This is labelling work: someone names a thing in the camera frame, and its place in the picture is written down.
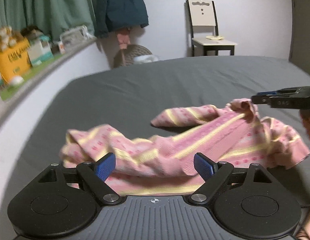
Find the person's right hand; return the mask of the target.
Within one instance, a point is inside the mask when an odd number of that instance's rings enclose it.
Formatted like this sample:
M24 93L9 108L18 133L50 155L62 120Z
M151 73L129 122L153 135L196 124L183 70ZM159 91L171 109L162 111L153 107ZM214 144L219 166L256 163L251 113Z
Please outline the person's right hand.
M299 114L300 114L303 126L306 129L306 133L310 139L310 111L303 109L299 111Z

